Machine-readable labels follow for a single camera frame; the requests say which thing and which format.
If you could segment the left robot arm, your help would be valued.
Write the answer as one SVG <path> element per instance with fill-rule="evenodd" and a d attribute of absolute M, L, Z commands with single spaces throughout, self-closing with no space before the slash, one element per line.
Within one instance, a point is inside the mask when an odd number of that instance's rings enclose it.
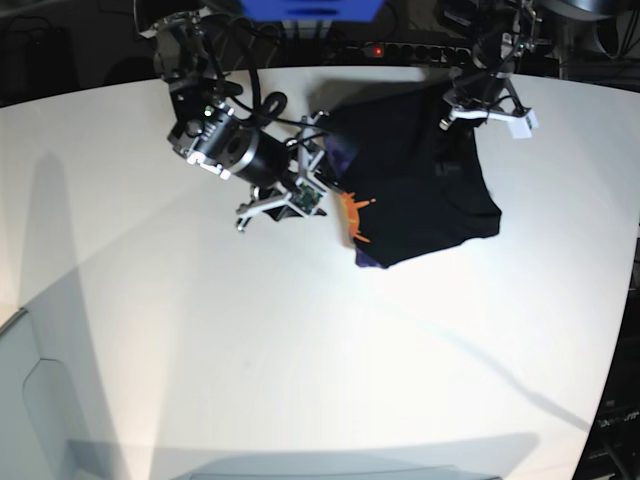
<path fill-rule="evenodd" d="M 470 19 L 468 59 L 450 70 L 451 87 L 443 94 L 450 107 L 439 127 L 457 121 L 507 125 L 514 139 L 527 139 L 539 127 L 534 110 L 521 102 L 512 83 L 518 61 L 535 50 L 538 17 L 532 1 L 481 1 Z"/>

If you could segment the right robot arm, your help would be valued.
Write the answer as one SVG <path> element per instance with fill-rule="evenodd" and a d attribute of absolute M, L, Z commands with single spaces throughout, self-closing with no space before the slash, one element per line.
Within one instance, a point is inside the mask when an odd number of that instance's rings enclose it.
<path fill-rule="evenodd" d="M 212 23 L 245 57 L 250 105 L 240 101 L 242 86 L 222 69 L 207 30 Z M 155 41 L 154 68 L 168 86 L 176 117 L 168 135 L 173 151 L 222 180 L 236 177 L 249 186 L 248 201 L 236 210 L 237 230 L 245 231 L 260 214 L 274 221 L 324 215 L 320 203 L 332 187 L 320 143 L 328 134 L 320 125 L 327 112 L 283 118 L 287 96 L 263 95 L 248 46 L 201 11 L 170 14 L 144 34 Z"/>

